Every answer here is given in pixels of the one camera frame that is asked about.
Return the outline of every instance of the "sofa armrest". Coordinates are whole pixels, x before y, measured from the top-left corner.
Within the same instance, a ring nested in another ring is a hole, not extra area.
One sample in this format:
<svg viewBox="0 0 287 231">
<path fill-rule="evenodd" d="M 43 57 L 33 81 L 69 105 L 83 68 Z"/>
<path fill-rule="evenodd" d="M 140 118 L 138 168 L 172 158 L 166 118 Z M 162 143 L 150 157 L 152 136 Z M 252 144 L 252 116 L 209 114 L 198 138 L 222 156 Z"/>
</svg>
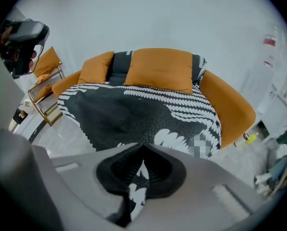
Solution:
<svg viewBox="0 0 287 231">
<path fill-rule="evenodd" d="M 234 142 L 255 122 L 256 113 L 250 104 L 221 78 L 206 70 L 200 91 L 215 109 L 222 128 L 222 146 Z"/>
<path fill-rule="evenodd" d="M 52 91 L 56 98 L 59 98 L 62 92 L 64 92 L 66 89 L 69 89 L 70 87 L 77 85 L 78 79 L 79 79 L 80 71 L 75 72 L 64 79 L 60 80 L 59 82 L 53 84 Z"/>
</svg>

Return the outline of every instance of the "orange armrest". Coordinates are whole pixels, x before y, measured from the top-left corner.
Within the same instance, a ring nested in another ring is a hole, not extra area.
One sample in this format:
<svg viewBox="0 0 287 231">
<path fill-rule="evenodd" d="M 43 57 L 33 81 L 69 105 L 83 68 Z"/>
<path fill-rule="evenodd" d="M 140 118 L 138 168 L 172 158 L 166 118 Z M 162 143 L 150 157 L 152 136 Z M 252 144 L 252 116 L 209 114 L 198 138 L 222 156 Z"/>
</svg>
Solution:
<svg viewBox="0 0 287 231">
<path fill-rule="evenodd" d="M 221 122 L 221 148 L 234 142 L 255 122 L 251 105 L 221 78 L 206 70 L 200 91 L 209 100 Z"/>
<path fill-rule="evenodd" d="M 59 82 L 53 84 L 52 91 L 56 98 L 59 98 L 62 92 L 70 87 L 77 85 L 79 79 L 80 71 L 75 72 L 64 79 L 60 80 Z"/>
</svg>

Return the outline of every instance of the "yellow bottle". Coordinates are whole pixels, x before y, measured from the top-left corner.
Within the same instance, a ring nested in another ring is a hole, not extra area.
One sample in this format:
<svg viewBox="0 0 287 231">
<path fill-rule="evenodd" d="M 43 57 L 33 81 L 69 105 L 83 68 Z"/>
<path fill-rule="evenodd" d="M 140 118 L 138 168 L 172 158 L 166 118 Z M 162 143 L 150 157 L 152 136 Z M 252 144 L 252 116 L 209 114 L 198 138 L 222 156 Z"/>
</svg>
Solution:
<svg viewBox="0 0 287 231">
<path fill-rule="evenodd" d="M 253 143 L 258 135 L 259 135 L 259 133 L 254 133 L 254 134 L 250 135 L 249 139 L 246 141 L 246 144 Z"/>
</svg>

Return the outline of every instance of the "handheld device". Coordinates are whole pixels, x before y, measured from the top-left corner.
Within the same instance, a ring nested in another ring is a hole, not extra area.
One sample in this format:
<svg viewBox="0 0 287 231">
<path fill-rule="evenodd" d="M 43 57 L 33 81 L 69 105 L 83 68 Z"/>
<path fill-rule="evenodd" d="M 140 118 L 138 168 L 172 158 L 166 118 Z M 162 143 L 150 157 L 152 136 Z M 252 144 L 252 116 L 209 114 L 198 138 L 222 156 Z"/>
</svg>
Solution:
<svg viewBox="0 0 287 231">
<path fill-rule="evenodd" d="M 3 63 L 13 78 L 32 74 L 42 54 L 45 42 L 49 36 L 49 27 L 39 21 L 7 21 L 7 27 L 12 26 L 8 41 L 1 52 Z M 36 45 L 41 46 L 34 68 L 30 71 L 29 62 Z"/>
</svg>

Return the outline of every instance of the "pillow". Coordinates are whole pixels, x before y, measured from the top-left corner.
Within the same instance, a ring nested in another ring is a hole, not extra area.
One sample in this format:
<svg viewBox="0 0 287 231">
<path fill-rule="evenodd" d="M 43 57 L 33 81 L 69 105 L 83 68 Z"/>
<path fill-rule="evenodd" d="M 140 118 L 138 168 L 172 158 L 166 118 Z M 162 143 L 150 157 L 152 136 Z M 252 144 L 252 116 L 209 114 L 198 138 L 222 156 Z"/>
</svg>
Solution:
<svg viewBox="0 0 287 231">
<path fill-rule="evenodd" d="M 192 54 L 165 48 L 134 51 L 125 86 L 149 86 L 193 94 Z"/>
<path fill-rule="evenodd" d="M 123 51 L 114 53 L 108 68 L 107 81 L 117 86 L 123 85 L 130 68 L 133 52 L 134 51 Z"/>
<path fill-rule="evenodd" d="M 39 101 L 42 97 L 45 97 L 47 94 L 51 93 L 52 92 L 52 85 L 53 84 L 50 84 L 46 87 L 43 87 L 39 92 L 38 94 L 35 96 L 35 98 L 33 99 L 33 102 L 37 102 Z"/>
<path fill-rule="evenodd" d="M 114 52 L 109 51 L 86 60 L 82 66 L 78 84 L 104 84 L 108 67 L 110 65 L 111 59 L 113 58 L 113 55 Z"/>
<path fill-rule="evenodd" d="M 202 80 L 204 71 L 202 73 L 200 71 L 202 71 L 202 68 L 205 67 L 206 63 L 207 62 L 206 62 L 204 57 L 201 57 L 199 55 L 194 55 L 193 54 L 193 62 L 192 62 L 192 69 L 193 69 L 193 71 L 192 71 L 192 79 L 193 79 L 193 84 L 196 84 L 199 81 L 199 75 L 201 75 L 200 81 Z"/>
<path fill-rule="evenodd" d="M 59 57 L 57 56 L 53 46 L 51 46 L 42 56 L 39 57 L 39 62 L 37 68 L 34 70 L 36 77 L 39 77 L 44 74 L 50 74 L 57 66 L 61 63 Z"/>
</svg>

